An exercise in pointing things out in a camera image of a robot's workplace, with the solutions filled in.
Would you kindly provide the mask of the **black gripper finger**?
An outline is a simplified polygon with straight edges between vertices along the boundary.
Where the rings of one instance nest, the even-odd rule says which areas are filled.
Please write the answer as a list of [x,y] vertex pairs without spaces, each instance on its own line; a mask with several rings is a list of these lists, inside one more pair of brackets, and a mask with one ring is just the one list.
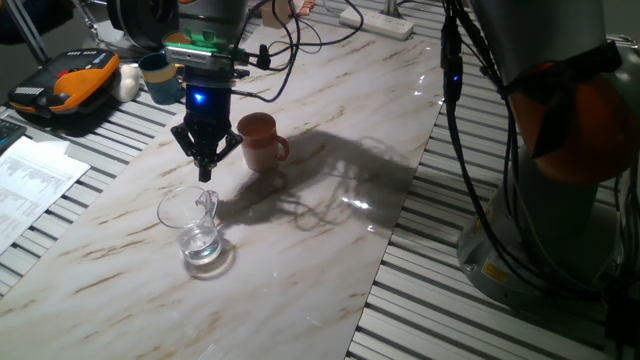
[[171,128],[171,134],[187,157],[194,160],[198,168],[198,181],[205,182],[205,168],[200,164],[199,156],[195,151],[194,141],[191,139],[189,131],[184,124],[179,124]]
[[233,131],[229,131],[221,140],[213,142],[206,152],[206,165],[204,166],[204,182],[211,180],[213,169],[236,148],[243,139]]

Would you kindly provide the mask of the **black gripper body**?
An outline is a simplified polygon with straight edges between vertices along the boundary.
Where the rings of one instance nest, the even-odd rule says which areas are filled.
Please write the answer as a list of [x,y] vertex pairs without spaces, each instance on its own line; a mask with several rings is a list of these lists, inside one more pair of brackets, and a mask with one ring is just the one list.
[[216,154],[229,132],[231,79],[224,71],[186,67],[184,125],[193,141],[192,155]]

